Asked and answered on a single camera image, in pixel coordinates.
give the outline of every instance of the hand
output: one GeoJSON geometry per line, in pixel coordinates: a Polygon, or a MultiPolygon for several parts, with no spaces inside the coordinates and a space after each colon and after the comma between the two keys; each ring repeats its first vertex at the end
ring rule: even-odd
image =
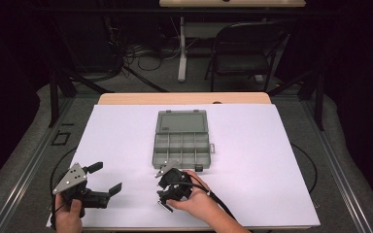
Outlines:
{"type": "MultiPolygon", "coordinates": [[[[191,178],[192,183],[197,185],[202,184],[206,189],[211,190],[210,187],[196,175],[196,173],[189,170],[185,170],[185,172],[193,177],[191,178]]],[[[220,209],[214,199],[209,197],[204,190],[198,187],[192,188],[192,193],[186,201],[167,200],[166,203],[175,209],[186,211],[192,216],[204,221],[206,221],[205,218],[208,217],[207,213],[209,210],[220,209]]]]}
{"type": "Polygon", "coordinates": [[[55,207],[58,210],[56,217],[56,232],[57,233],[81,233],[83,231],[83,222],[80,218],[82,207],[80,200],[72,200],[71,207],[65,204],[62,196],[56,194],[55,207]]]}
{"type": "MultiPolygon", "coordinates": [[[[188,173],[192,182],[197,185],[203,185],[206,189],[210,187],[204,183],[196,173],[185,171],[188,173]]],[[[214,201],[207,193],[199,187],[193,187],[192,193],[186,201],[167,200],[166,203],[175,209],[183,210],[195,216],[198,219],[205,221],[218,233],[241,233],[249,232],[238,221],[227,214],[217,202],[214,201]]]]}

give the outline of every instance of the black cable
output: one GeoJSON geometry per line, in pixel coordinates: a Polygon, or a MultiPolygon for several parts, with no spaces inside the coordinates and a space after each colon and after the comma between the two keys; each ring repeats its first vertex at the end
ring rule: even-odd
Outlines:
{"type": "Polygon", "coordinates": [[[203,190],[205,193],[209,194],[209,196],[215,201],[217,202],[222,208],[223,210],[229,215],[231,216],[232,218],[235,218],[235,216],[229,211],[228,207],[226,207],[226,205],[219,199],[219,197],[211,190],[208,190],[204,185],[202,185],[202,183],[200,181],[198,181],[201,185],[198,185],[198,184],[195,184],[195,183],[183,183],[183,182],[175,182],[175,183],[168,183],[168,184],[184,184],[184,185],[189,185],[189,186],[193,186],[193,187],[197,187],[201,190],[203,190]]]}
{"type": "Polygon", "coordinates": [[[51,200],[52,200],[52,203],[51,203],[51,211],[52,211],[52,216],[51,216],[51,227],[53,229],[56,229],[56,212],[59,210],[56,210],[56,206],[55,206],[55,198],[56,196],[52,194],[52,191],[53,191],[53,175],[55,174],[55,171],[57,169],[57,167],[59,166],[59,164],[62,162],[62,160],[69,154],[71,153],[72,151],[76,150],[77,147],[74,147],[72,149],[70,149],[69,151],[67,151],[65,154],[62,155],[62,157],[59,159],[59,161],[56,163],[56,165],[53,167],[53,170],[51,172],[51,178],[50,178],[50,194],[51,194],[51,200]]]}
{"type": "Polygon", "coordinates": [[[132,70],[131,68],[127,67],[127,66],[122,66],[122,68],[126,71],[128,71],[129,73],[131,73],[132,75],[134,75],[136,78],[138,78],[140,81],[142,81],[143,83],[146,83],[147,85],[149,85],[150,87],[156,89],[156,90],[159,90],[160,92],[169,92],[168,90],[160,87],[159,85],[156,85],[154,83],[152,83],[151,81],[145,79],[144,77],[142,77],[140,74],[136,73],[134,70],[132,70]]]}
{"type": "Polygon", "coordinates": [[[313,165],[314,167],[314,172],[315,172],[315,176],[314,176],[314,183],[313,185],[311,186],[311,188],[308,190],[308,192],[311,194],[311,192],[314,190],[314,188],[316,187],[317,185],[317,181],[318,181],[318,169],[317,169],[317,165],[315,164],[314,160],[311,158],[310,155],[308,155],[308,153],[306,151],[304,151],[302,148],[300,148],[299,146],[297,146],[296,144],[294,143],[290,143],[293,147],[297,148],[298,150],[300,150],[311,162],[311,164],[313,165]]]}

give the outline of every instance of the chair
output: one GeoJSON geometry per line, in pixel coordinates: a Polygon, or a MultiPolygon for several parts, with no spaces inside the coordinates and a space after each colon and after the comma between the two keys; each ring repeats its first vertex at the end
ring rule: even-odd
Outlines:
{"type": "Polygon", "coordinates": [[[211,72],[211,91],[215,75],[266,76],[266,91],[274,65],[276,48],[288,31],[279,23],[240,22],[224,27],[217,35],[205,80],[211,72]]]}

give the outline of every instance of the clear plastic box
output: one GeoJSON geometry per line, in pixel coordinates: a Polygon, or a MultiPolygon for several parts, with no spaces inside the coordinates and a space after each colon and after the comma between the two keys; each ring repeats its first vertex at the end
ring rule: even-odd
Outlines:
{"type": "Polygon", "coordinates": [[[160,111],[153,146],[153,167],[177,160],[177,168],[200,172],[211,165],[207,113],[204,110],[160,111]]]}

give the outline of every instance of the black curtain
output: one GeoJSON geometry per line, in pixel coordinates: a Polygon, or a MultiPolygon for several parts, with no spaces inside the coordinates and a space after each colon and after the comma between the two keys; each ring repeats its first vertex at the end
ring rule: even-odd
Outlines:
{"type": "Polygon", "coordinates": [[[306,8],[339,9],[354,18],[299,20],[276,77],[288,81],[313,69],[323,55],[328,58],[324,93],[337,104],[347,148],[373,189],[373,1],[310,0],[306,8]],[[340,23],[348,26],[340,30],[340,23]],[[341,43],[329,47],[334,36],[341,43]]]}
{"type": "Polygon", "coordinates": [[[39,108],[47,68],[31,46],[17,4],[0,1],[0,169],[39,108]]]}

